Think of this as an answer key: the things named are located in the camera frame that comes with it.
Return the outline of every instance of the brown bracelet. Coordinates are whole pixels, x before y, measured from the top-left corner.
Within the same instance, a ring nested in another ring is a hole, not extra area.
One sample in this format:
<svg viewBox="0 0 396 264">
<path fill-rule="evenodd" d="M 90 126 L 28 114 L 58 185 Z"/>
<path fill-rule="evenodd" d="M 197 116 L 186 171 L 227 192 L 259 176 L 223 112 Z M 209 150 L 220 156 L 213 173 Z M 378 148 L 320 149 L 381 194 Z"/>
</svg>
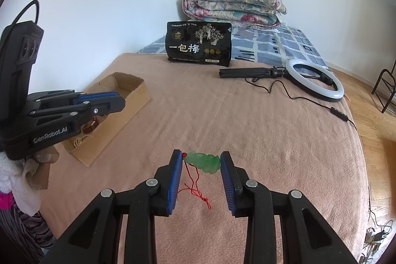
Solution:
<svg viewBox="0 0 396 264">
<path fill-rule="evenodd" d="M 92 117 L 86 124 L 81 127 L 81 130 L 85 134 L 89 134 L 99 125 L 97 117 Z"/>
</svg>

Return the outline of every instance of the pink fabric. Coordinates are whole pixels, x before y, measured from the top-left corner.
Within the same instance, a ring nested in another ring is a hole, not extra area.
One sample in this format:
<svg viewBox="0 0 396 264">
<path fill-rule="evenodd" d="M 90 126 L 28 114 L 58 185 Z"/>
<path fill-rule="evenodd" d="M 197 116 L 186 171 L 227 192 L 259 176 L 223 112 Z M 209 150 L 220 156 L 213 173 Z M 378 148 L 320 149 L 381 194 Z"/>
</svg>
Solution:
<svg viewBox="0 0 396 264">
<path fill-rule="evenodd" d="M 14 204 L 12 192 L 2 193 L 0 192 L 0 209 L 8 210 Z"/>
<path fill-rule="evenodd" d="M 269 95 L 243 79 L 220 79 L 218 66 L 167 58 L 123 54 L 98 77 L 113 72 L 142 77 L 152 100 L 90 168 L 58 147 L 61 155 L 51 166 L 41 207 L 54 235 L 59 237 L 102 189 L 121 192 L 151 178 L 169 162 L 173 149 L 215 155 L 228 150 L 236 166 L 270 190 L 301 190 L 358 256 L 368 221 L 368 181 L 353 126 L 315 104 L 288 99 L 280 84 Z M 233 68 L 258 66 L 263 65 L 231 61 Z M 283 82 L 290 95 L 312 98 Z M 320 102 L 352 118 L 344 99 Z M 185 169 L 184 183 L 190 184 Z M 158 263 L 243 263 L 247 220 L 235 219 L 228 210 L 220 172 L 201 173 L 198 187 L 212 210 L 181 192 L 172 216 L 156 218 Z M 282 263 L 278 220 L 276 228 Z"/>
</svg>

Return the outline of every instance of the red string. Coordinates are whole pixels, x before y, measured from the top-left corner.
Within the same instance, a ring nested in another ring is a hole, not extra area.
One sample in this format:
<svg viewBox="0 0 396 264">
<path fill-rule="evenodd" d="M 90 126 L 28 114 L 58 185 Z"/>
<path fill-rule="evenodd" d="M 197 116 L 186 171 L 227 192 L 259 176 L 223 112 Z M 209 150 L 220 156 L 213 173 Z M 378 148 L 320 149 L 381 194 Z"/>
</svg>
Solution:
<svg viewBox="0 0 396 264">
<path fill-rule="evenodd" d="M 189 165 L 191 165 L 191 166 L 193 166 L 195 168 L 195 171 L 197 172 L 197 175 L 198 175 L 197 180 L 194 182 L 194 179 L 192 178 L 192 176 L 190 174 L 190 171 L 189 171 L 189 168 L 187 167 L 187 163 L 185 161 L 184 161 L 184 165 L 186 166 L 187 173 L 189 174 L 189 177 L 190 177 L 191 181 L 193 182 L 193 184 L 191 185 L 191 187 L 189 187 L 187 184 L 184 184 L 184 186 L 186 186 L 187 188 L 180 189 L 177 192 L 177 194 L 179 195 L 179 192 L 181 192 L 183 190 L 189 190 L 192 195 L 194 195 L 194 196 L 200 198 L 201 200 L 203 200 L 206 203 L 208 209 L 212 209 L 212 206 L 209 203 L 209 198 L 203 197 L 201 191 L 198 189 L 198 186 L 197 186 L 197 181 L 199 179 L 198 168 L 195 167 L 194 165 L 189 164 Z"/>
</svg>

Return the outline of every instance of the brown fleece blanket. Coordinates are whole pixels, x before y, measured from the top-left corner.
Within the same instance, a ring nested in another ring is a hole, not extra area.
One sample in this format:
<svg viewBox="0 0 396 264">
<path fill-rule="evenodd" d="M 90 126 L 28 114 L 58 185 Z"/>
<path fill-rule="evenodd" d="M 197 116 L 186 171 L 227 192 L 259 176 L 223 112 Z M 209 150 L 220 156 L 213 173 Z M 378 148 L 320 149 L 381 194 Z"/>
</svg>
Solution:
<svg viewBox="0 0 396 264">
<path fill-rule="evenodd" d="M 290 100 L 281 84 L 269 95 L 243 79 L 220 79 L 218 66 L 122 54 L 98 79 L 113 72 L 142 77 L 152 101 L 90 168 L 58 146 L 61 156 L 51 167 L 41 207 L 56 237 L 102 189 L 134 188 L 167 164 L 173 149 L 215 155 L 228 150 L 236 166 L 270 190 L 301 190 L 354 256 L 359 255 L 368 220 L 368 181 L 360 140 L 349 123 L 305 100 Z M 271 81 L 259 83 L 268 86 Z M 283 82 L 292 96 L 310 97 Z M 321 103 L 352 118 L 344 99 Z M 190 183 L 185 169 L 183 183 Z M 212 210 L 188 191 L 181 192 L 173 215 L 156 219 L 158 263 L 242 263 L 247 220 L 233 218 L 227 209 L 220 172 L 201 174 L 198 186 Z M 280 245 L 278 240 L 279 263 Z"/>
</svg>

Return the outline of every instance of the blue patterned bed sheet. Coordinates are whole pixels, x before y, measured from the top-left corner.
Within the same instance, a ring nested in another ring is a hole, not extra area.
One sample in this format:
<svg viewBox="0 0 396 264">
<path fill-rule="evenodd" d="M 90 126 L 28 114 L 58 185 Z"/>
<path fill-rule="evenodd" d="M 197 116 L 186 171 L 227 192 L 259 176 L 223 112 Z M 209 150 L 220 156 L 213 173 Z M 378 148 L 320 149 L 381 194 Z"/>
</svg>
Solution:
<svg viewBox="0 0 396 264">
<path fill-rule="evenodd" d="M 165 54 L 165 36 L 141 49 L 138 53 Z M 232 60 L 285 66 L 286 61 L 298 58 L 327 68 L 326 63 L 310 40 L 298 28 L 282 25 L 277 31 L 232 29 Z"/>
</svg>

